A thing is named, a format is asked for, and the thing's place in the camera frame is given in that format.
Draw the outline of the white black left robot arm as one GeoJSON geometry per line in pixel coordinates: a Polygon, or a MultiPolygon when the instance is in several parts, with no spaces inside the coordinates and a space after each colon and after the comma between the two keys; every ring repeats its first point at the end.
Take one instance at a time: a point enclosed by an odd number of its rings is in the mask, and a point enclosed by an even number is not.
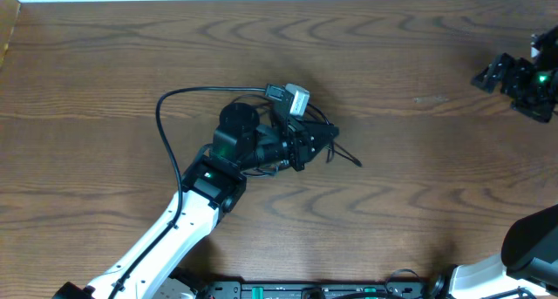
{"type": "Polygon", "coordinates": [[[179,178],[167,211],[132,248],[85,287],[67,282],[60,298],[153,298],[185,255],[232,211],[246,190],[245,171],[287,162],[297,171],[339,134],[326,121],[275,104],[270,125],[255,107],[226,105],[207,150],[179,178]]]}

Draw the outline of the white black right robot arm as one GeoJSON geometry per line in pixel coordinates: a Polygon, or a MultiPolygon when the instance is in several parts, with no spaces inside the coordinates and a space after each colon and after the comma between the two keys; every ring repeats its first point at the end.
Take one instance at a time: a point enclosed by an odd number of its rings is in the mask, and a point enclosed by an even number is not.
{"type": "MultiPolygon", "coordinates": [[[[531,37],[531,58],[501,53],[471,85],[511,99],[511,109],[542,124],[557,114],[557,29],[531,37]]],[[[557,206],[516,221],[501,251],[454,266],[424,291],[424,298],[537,298],[557,295],[557,206]]]]}

